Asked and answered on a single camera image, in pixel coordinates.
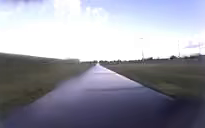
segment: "wet road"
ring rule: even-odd
[[[6,128],[190,128],[199,105],[174,100],[100,65],[14,112]]]

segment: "asphalt road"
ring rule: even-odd
[[[96,65],[11,114],[4,127],[190,128],[198,110]]]

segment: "grass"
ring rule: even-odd
[[[0,116],[29,104],[90,68],[77,60],[0,54]]]
[[[205,67],[198,64],[117,64],[105,67],[175,98],[201,99]]]

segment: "blue sky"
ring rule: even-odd
[[[178,55],[178,44],[182,55],[197,53],[185,47],[198,42],[205,47],[205,0],[0,2],[0,52],[140,59],[142,50],[146,57]]]

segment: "vegetation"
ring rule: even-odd
[[[202,98],[205,67],[199,64],[105,64],[105,67],[175,98]]]
[[[90,67],[77,59],[59,60],[0,53],[0,115],[29,104]]]

